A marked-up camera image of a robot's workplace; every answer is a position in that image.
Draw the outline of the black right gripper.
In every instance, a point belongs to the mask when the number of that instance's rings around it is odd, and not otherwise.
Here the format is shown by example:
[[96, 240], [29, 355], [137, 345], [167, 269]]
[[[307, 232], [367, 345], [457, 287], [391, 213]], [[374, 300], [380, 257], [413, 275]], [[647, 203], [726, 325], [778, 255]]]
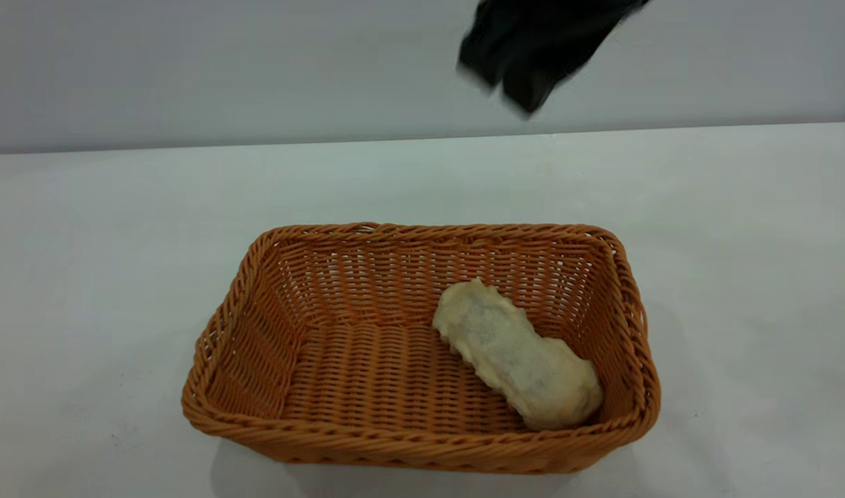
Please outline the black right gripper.
[[482, 1], [458, 51], [458, 66], [502, 94], [522, 116], [538, 113], [567, 73], [509, 63], [558, 44], [605, 37], [646, 1]]

